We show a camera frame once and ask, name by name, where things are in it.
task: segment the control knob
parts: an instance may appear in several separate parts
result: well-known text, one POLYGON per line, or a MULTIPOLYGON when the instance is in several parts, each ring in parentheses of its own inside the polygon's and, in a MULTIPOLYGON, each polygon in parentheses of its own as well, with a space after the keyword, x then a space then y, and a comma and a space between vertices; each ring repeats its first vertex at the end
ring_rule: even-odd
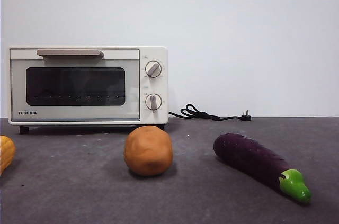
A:
POLYGON ((161 106, 161 97, 157 94, 150 94, 146 98, 146 106, 151 110, 157 110, 161 106))
POLYGON ((145 68, 149 77, 158 77, 161 74, 161 65, 156 61, 150 61, 145 68))

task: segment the toy vegetable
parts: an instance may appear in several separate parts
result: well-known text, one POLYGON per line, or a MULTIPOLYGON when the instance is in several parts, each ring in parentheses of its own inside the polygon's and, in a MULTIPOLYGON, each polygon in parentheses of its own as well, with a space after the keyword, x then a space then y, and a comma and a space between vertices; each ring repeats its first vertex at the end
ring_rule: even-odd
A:
POLYGON ((171 138, 156 126, 139 127, 127 136, 123 156, 127 166, 138 175, 161 174, 172 163, 171 138))
POLYGON ((226 164, 301 203, 310 202, 311 193, 304 184, 302 174, 253 139, 228 133, 220 135, 214 141, 213 148, 226 164))
POLYGON ((0 142, 0 148, 1 148, 1 155, 0 155, 0 174, 4 171, 6 167, 9 166, 9 164, 12 162, 12 159, 15 154, 15 145, 13 141, 6 136, 1 135, 1 142, 0 142))

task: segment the oven door handle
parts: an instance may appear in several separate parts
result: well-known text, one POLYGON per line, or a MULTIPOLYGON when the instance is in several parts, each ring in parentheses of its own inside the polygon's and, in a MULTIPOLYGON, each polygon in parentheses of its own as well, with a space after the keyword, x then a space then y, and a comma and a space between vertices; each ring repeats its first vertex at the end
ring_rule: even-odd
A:
POLYGON ((103 53, 100 50, 93 49, 39 49, 37 55, 50 58, 65 56, 94 58, 103 56, 103 53))

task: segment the gray carpet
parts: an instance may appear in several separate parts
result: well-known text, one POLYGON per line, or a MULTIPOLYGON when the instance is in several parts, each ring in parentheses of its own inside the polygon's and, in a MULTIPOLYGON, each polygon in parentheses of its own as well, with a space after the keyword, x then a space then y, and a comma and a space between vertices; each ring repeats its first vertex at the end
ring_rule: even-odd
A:
POLYGON ((1 184, 1 224, 339 223, 339 118, 172 118, 174 160, 141 178, 123 160, 130 128, 30 128, 1 119, 17 152, 1 184), (216 137, 238 132, 299 169, 313 194, 304 207, 220 162, 216 137))

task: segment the oven foot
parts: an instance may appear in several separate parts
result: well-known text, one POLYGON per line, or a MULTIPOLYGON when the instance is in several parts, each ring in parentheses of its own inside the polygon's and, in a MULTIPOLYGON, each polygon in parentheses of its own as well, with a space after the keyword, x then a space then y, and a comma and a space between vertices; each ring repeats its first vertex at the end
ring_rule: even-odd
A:
POLYGON ((28 134, 29 133, 28 127, 23 126, 23 125, 19 126, 19 130, 20 130, 20 134, 28 134))

